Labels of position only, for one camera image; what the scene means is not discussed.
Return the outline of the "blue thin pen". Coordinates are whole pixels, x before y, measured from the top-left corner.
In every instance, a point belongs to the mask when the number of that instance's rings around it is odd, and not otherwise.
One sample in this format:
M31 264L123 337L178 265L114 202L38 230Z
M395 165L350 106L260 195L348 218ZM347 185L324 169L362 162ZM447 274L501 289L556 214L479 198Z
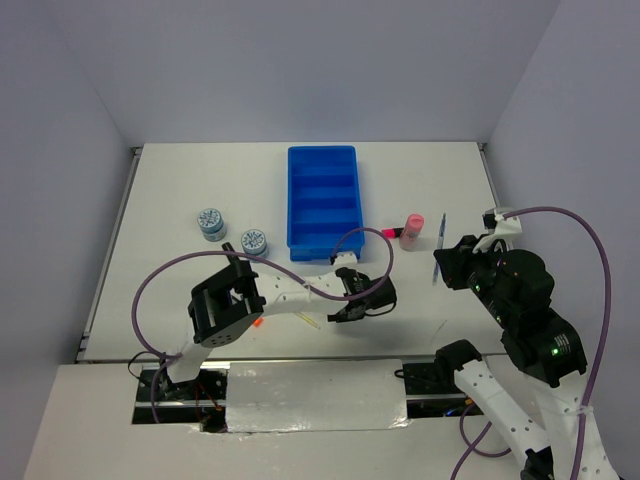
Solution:
M436 244L436 249L434 250L434 258L435 258L435 251L441 250L443 248L445 232L446 232L446 223L447 223L447 214L446 212L444 212L442 214L442 218L439 225L437 244ZM432 273L432 286L436 286L438 283L439 271L440 271L440 267L439 267L438 261L435 260L433 273Z

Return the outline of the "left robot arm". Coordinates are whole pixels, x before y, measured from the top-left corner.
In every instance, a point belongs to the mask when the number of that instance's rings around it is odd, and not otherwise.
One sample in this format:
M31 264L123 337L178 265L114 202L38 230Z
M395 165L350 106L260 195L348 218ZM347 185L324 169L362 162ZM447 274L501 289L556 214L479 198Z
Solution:
M227 266L192 289L187 311L193 333L179 358L162 372L160 387L175 399L189 396L211 351L238 340L260 317L319 313L343 323L396 304L389 278L371 279L353 268L340 267L298 283L283 274L258 273L246 261Z

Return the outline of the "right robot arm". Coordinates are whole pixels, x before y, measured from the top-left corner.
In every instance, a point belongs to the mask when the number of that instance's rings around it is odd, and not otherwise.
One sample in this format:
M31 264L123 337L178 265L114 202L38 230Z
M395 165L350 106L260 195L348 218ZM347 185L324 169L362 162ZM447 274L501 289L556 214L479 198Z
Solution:
M532 389L538 427L495 380L479 352L459 340L436 353L435 380L469 395L503 436L523 479L615 479L588 396L588 362L577 330L551 307L555 286L544 261L521 249L477 249L463 237L434 257L445 285L471 290L502 329L501 342Z

